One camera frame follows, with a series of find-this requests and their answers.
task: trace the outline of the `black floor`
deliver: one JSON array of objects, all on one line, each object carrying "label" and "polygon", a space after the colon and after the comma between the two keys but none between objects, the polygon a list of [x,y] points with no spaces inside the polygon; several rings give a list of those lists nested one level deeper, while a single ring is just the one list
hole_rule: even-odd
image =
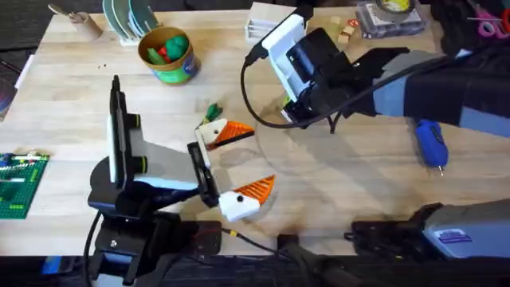
[{"label": "black floor", "polygon": [[[174,265],[160,287],[305,287],[304,275],[292,263],[274,258],[258,261],[206,258],[198,264],[188,258]],[[361,257],[336,258],[345,270],[358,278],[381,285],[366,287],[508,287],[508,260],[476,259],[457,262],[410,263]],[[0,258],[2,287],[81,287],[85,286],[80,263],[73,272],[38,275],[43,258]],[[317,281],[314,286],[321,286]],[[345,285],[339,278],[338,286]]]}]

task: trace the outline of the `tape roll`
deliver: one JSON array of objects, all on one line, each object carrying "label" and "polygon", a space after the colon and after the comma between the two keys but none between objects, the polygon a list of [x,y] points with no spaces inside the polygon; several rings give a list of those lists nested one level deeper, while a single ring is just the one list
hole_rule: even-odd
[{"label": "tape roll", "polygon": [[375,0],[375,16],[383,21],[400,23],[416,7],[416,0]]}]

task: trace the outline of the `black cable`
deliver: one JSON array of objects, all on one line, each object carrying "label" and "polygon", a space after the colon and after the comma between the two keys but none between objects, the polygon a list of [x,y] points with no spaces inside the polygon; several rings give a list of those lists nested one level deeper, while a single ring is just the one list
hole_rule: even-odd
[{"label": "black cable", "polygon": [[252,105],[249,103],[248,95],[246,94],[245,72],[246,72],[246,68],[249,67],[249,62],[247,63],[247,61],[244,62],[243,66],[241,68],[241,93],[242,93],[243,100],[245,101],[245,104],[246,104],[246,107],[247,107],[249,113],[255,118],[255,120],[257,120],[259,123],[263,124],[264,126],[270,127],[270,128],[304,128],[310,124],[315,123],[316,121],[323,120],[324,118],[330,116],[334,112],[342,113],[345,108],[347,108],[349,105],[355,103],[357,100],[360,100],[364,96],[368,96],[368,95],[372,94],[375,90],[389,84],[392,81],[397,80],[400,77],[403,77],[403,76],[411,74],[411,73],[416,73],[416,72],[426,72],[428,70],[435,69],[435,68],[438,68],[444,64],[450,63],[451,60],[452,60],[451,57],[444,56],[444,57],[439,57],[439,58],[434,58],[434,59],[431,59],[428,61],[424,61],[422,63],[413,65],[407,69],[403,69],[402,71],[395,73],[392,76],[389,76],[388,78],[385,78],[384,80],[382,80],[380,82],[377,82],[376,84],[372,85],[371,87],[364,89],[362,92],[347,99],[346,101],[344,101],[342,104],[338,105],[337,107],[331,108],[329,111],[327,111],[323,114],[320,114],[318,116],[314,116],[311,119],[303,120],[299,123],[293,123],[293,124],[270,123],[266,120],[263,120],[262,118],[259,117],[258,114],[255,113]]},{"label": "black cable", "polygon": [[90,243],[92,242],[92,236],[94,235],[94,231],[96,230],[97,222],[99,222],[100,216],[101,213],[97,211],[96,217],[92,221],[92,225],[88,231],[87,240],[85,241],[85,248],[83,250],[83,278],[85,280],[85,286],[87,287],[92,287],[90,275],[88,274],[88,252],[90,251]]}]

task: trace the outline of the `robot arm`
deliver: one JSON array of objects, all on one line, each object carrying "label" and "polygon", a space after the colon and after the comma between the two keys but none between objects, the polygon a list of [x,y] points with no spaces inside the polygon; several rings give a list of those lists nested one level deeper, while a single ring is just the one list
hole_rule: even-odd
[{"label": "robot arm", "polygon": [[[340,115],[347,118],[358,112],[408,116],[510,136],[510,40],[459,57],[436,59],[407,48],[378,48],[351,63],[322,28],[305,33],[304,23],[311,13],[298,8],[246,56],[241,91],[248,110],[261,124],[306,128],[328,118],[333,132]],[[396,65],[394,60],[404,54],[406,61]],[[266,57],[288,94],[282,114],[290,124],[263,120],[246,95],[245,70]],[[410,61],[415,65],[406,67]],[[386,78],[385,69],[392,72]],[[335,112],[338,115],[332,120]]]},{"label": "robot arm", "polygon": [[374,111],[510,137],[509,44],[484,47],[392,81],[374,91]]}]

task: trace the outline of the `cable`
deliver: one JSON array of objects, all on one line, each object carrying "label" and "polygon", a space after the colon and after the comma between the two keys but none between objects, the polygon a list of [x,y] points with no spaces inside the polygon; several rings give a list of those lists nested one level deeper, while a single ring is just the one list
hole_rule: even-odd
[{"label": "cable", "polygon": [[99,222],[100,216],[101,213],[97,211],[96,217],[92,221],[92,225],[88,231],[87,240],[85,241],[85,248],[83,250],[83,277],[85,280],[85,286],[87,287],[92,287],[90,275],[88,274],[88,252],[90,251],[90,243],[92,242],[92,236],[94,235],[94,231],[96,230],[97,222]]},{"label": "cable", "polygon": [[255,120],[257,120],[259,123],[263,124],[264,126],[270,127],[270,128],[304,128],[310,124],[315,123],[316,121],[323,120],[324,118],[330,116],[334,112],[342,113],[342,111],[345,108],[347,108],[349,105],[355,103],[357,100],[360,100],[364,96],[370,95],[378,88],[381,88],[381,87],[389,84],[390,82],[397,80],[400,77],[403,77],[407,74],[416,73],[416,72],[426,72],[428,70],[438,68],[441,65],[450,63],[451,60],[452,59],[450,57],[444,56],[444,57],[439,57],[439,58],[434,58],[434,59],[431,59],[428,61],[424,61],[422,63],[413,65],[407,69],[403,69],[402,71],[395,73],[392,76],[389,76],[388,78],[386,78],[380,82],[377,82],[375,85],[372,85],[371,87],[364,89],[362,92],[358,93],[357,95],[353,96],[352,98],[347,99],[346,101],[344,101],[342,104],[338,105],[337,107],[331,108],[329,111],[322,113],[318,116],[314,116],[311,119],[303,120],[299,123],[293,123],[293,124],[270,123],[266,120],[263,120],[262,118],[259,117],[258,114],[255,113],[251,103],[248,100],[248,95],[246,94],[245,72],[246,72],[246,68],[248,68],[250,66],[249,62],[247,62],[247,61],[244,62],[243,66],[241,68],[241,93],[242,93],[243,100],[245,101],[245,104],[246,104],[246,107],[247,107],[249,113],[255,118]]},{"label": "cable", "polygon": [[274,249],[271,249],[269,247],[263,246],[262,244],[256,243],[255,241],[247,238],[245,235],[240,234],[240,233],[238,233],[235,230],[230,230],[230,229],[222,228],[222,231],[225,232],[226,234],[230,235],[230,236],[235,237],[235,238],[240,238],[243,241],[245,241],[246,243],[249,243],[250,245],[257,247],[258,249],[267,251],[267,252],[269,252],[271,254],[278,254],[278,251],[276,251]]}]

